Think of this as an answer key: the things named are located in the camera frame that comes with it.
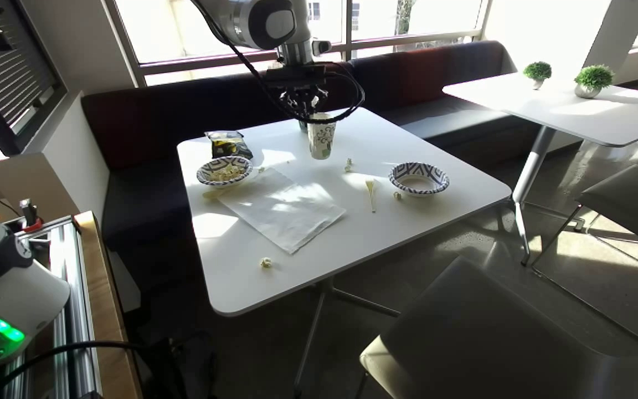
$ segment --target small cup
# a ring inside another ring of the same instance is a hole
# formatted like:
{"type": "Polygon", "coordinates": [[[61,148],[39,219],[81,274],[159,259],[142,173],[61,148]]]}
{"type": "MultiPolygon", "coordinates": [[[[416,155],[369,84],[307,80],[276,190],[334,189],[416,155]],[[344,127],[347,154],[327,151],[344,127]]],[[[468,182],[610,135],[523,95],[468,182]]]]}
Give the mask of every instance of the small cup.
{"type": "MultiPolygon", "coordinates": [[[[327,113],[316,113],[313,121],[330,121],[327,113]]],[[[330,125],[308,125],[307,141],[310,144],[310,155],[316,161],[327,161],[333,154],[338,123],[330,125]]]]}

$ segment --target potted plant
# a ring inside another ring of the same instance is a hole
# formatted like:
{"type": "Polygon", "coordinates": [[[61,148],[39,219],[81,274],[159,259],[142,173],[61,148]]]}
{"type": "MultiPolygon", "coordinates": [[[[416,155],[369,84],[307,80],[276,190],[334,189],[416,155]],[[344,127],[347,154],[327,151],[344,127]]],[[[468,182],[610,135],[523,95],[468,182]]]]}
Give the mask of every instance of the potted plant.
{"type": "Polygon", "coordinates": [[[534,90],[538,92],[542,84],[552,75],[552,70],[548,62],[532,62],[523,70],[523,75],[534,80],[534,90]]]}
{"type": "Polygon", "coordinates": [[[576,95],[596,97],[605,86],[610,86],[614,73],[608,64],[589,64],[576,75],[576,95]]]}

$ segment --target square table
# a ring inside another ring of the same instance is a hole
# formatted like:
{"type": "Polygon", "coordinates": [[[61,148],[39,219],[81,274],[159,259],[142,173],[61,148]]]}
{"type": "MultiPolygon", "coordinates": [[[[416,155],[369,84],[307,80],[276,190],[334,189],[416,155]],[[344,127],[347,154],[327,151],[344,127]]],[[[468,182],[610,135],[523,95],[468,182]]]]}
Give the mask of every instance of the square table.
{"type": "Polygon", "coordinates": [[[256,168],[274,168],[295,184],[321,184],[347,208],[347,217],[289,256],[239,219],[199,184],[212,161],[212,141],[178,146],[194,231],[199,247],[209,299],[220,316],[243,316],[281,296],[328,280],[369,257],[381,256],[466,216],[511,199],[511,189],[475,166],[415,137],[388,121],[360,108],[338,125],[328,161],[313,161],[298,121],[243,132],[256,154],[256,168]],[[391,170],[402,163],[430,163],[451,178],[447,190],[396,199],[391,170]],[[377,180],[372,214],[365,180],[377,180]]]}
{"type": "Polygon", "coordinates": [[[546,151],[557,132],[583,141],[625,146],[638,141],[638,92],[605,86],[596,100],[583,100],[575,93],[575,82],[546,80],[534,92],[534,82],[522,73],[451,84],[446,93],[477,102],[488,108],[513,113],[543,125],[515,189],[517,226],[523,239],[525,259],[531,239],[525,231],[523,204],[543,166],[546,151]]]}

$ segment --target white napkin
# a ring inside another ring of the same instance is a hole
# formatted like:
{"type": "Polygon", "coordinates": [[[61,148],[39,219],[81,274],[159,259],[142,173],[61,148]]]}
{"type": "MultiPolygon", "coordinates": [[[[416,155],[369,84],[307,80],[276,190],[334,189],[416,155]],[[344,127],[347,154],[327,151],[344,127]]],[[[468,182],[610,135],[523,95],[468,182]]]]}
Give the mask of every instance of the white napkin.
{"type": "Polygon", "coordinates": [[[271,168],[217,199],[290,256],[347,216],[319,184],[295,184],[271,168]]]}

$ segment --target small bowl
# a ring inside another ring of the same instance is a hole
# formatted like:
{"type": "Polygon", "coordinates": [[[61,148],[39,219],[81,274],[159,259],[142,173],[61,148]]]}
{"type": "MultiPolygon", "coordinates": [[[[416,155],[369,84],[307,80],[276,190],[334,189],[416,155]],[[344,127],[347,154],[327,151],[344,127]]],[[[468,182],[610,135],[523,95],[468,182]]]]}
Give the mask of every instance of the small bowl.
{"type": "Polygon", "coordinates": [[[451,180],[443,170],[421,163],[406,163],[395,166],[391,182],[415,198],[433,198],[451,187],[451,180]]]}
{"type": "Polygon", "coordinates": [[[251,176],[251,161],[243,155],[215,158],[198,170],[198,180],[206,187],[234,187],[251,176]]]}

